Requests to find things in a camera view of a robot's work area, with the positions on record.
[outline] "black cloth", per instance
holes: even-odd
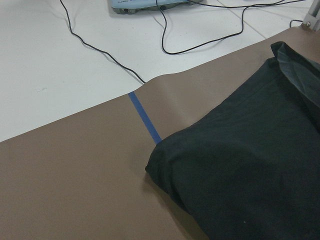
[[[320,240],[320,65],[284,42],[271,48],[145,168],[211,240]]]

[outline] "blue line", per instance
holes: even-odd
[[[153,141],[155,144],[158,144],[162,141],[161,137],[159,136],[155,126],[152,124],[150,118],[148,117],[144,107],[141,105],[139,99],[137,98],[137,95],[132,91],[128,93],[131,102],[133,103],[136,111],[140,115],[140,118],[142,119],[146,129],[148,129],[151,137],[153,138]]]

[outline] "brown mat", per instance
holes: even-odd
[[[320,63],[301,27],[135,91],[162,138],[227,98],[285,41]],[[0,143],[0,239],[205,240],[145,173],[155,144],[127,95]]]

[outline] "white surface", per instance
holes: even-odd
[[[311,5],[308,0],[298,3],[299,7],[294,3],[249,10],[243,34],[190,53],[166,55],[161,50],[164,20],[159,12],[119,15],[107,0],[63,2],[76,33],[109,51],[145,81],[190,69],[271,37],[288,28],[291,19],[303,19]],[[169,51],[190,48],[238,32],[241,27],[239,10],[180,5],[165,14],[169,24],[165,46]],[[141,86],[70,34],[58,0],[0,1],[0,84],[0,142]]]

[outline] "black cable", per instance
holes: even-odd
[[[128,70],[128,71],[132,72],[143,84],[146,83],[145,81],[142,80],[142,78],[141,78],[134,70],[132,70],[132,69],[130,69],[130,68],[122,65],[122,64],[121,64],[120,62],[118,62],[110,53],[108,53],[108,52],[106,52],[106,51],[103,51],[103,50],[101,50],[101,49],[99,49],[99,48],[97,48],[97,47],[95,47],[95,46],[92,46],[92,45],[86,43],[86,42],[82,39],[82,37],[80,37],[78,34],[74,33],[74,32],[72,31],[72,28],[71,28],[71,22],[70,22],[68,10],[67,10],[66,6],[64,5],[64,3],[62,2],[62,0],[60,0],[60,3],[62,4],[62,6],[63,6],[63,8],[64,8],[64,10],[65,10],[66,16],[67,16],[67,18],[68,18],[69,30],[70,30],[70,32],[71,32],[72,35],[74,35],[74,36],[76,36],[78,39],[80,39],[81,42],[82,42],[84,45],[86,45],[86,46],[88,46],[88,47],[90,47],[90,48],[92,48],[92,49],[94,49],[94,50],[96,50],[96,51],[98,51],[98,52],[100,52],[100,53],[107,54],[107,55],[108,55],[116,64],[118,64],[120,67],[122,67],[122,68],[125,69],[125,70]]]
[[[162,50],[166,53],[166,54],[169,54],[169,55],[177,55],[177,54],[182,54],[182,53],[186,53],[186,52],[189,52],[193,49],[196,49],[196,48],[199,48],[199,47],[202,47],[204,45],[207,45],[209,43],[213,43],[213,42],[217,42],[217,41],[220,41],[220,40],[224,40],[224,39],[227,39],[227,38],[231,38],[231,37],[234,37],[236,35],[240,35],[243,31],[244,31],[244,27],[245,27],[245,23],[244,23],[244,14],[245,14],[245,11],[248,9],[248,8],[261,8],[261,7],[271,7],[271,6],[278,6],[278,5],[284,5],[284,4],[290,4],[290,3],[296,3],[296,2],[303,2],[305,0],[292,0],[292,1],[286,1],[284,2],[285,0],[280,0],[280,1],[277,1],[277,2],[273,2],[273,3],[257,3],[257,4],[252,4],[252,5],[242,5],[242,6],[218,6],[218,5],[210,5],[210,4],[205,4],[205,3],[200,3],[200,2],[196,2],[196,1],[193,1],[193,0],[187,0],[191,3],[194,3],[194,4],[198,4],[198,5],[202,5],[202,6],[207,6],[207,7],[214,7],[214,8],[223,8],[223,9],[237,9],[237,8],[244,8],[243,11],[242,11],[242,14],[241,14],[241,31],[239,32],[236,32],[236,33],[233,33],[233,34],[230,34],[230,35],[227,35],[227,36],[223,36],[223,37],[220,37],[220,38],[217,38],[217,39],[213,39],[213,40],[210,40],[210,41],[207,41],[207,42],[204,42],[202,44],[199,44],[199,45],[196,45],[194,47],[191,47],[191,48],[188,48],[186,50],[182,50],[182,51],[177,51],[177,52],[169,52],[165,49],[165,45],[164,45],[164,39],[165,39],[165,34],[166,34],[166,30],[167,30],[167,26],[168,26],[168,22],[167,22],[167,18],[163,12],[163,10],[161,9],[161,7],[158,5],[158,0],[155,0],[155,4],[158,8],[158,10],[161,12],[163,18],[164,18],[164,22],[165,22],[165,25],[164,25],[164,29],[163,29],[163,33],[162,33],[162,39],[161,39],[161,47],[162,47]]]
[[[302,20],[297,20],[297,19],[294,19],[294,20],[291,20],[290,23],[289,23],[289,28],[291,28],[291,24],[292,22],[299,22],[299,23],[302,23],[303,21]]]

